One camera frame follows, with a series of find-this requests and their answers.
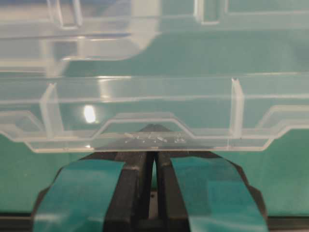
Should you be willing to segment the left gripper black right finger teal tape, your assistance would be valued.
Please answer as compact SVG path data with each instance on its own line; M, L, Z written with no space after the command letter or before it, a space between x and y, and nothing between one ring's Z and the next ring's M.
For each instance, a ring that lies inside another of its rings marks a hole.
M166 231L268 231L263 196L239 165L209 151L160 151L155 163Z

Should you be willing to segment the left gripper black left finger teal tape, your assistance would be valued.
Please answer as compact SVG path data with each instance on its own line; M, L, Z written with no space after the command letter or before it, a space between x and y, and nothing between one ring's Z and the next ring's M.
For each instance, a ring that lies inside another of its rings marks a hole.
M34 232L130 232L147 219L154 158L126 136L61 167L32 211Z

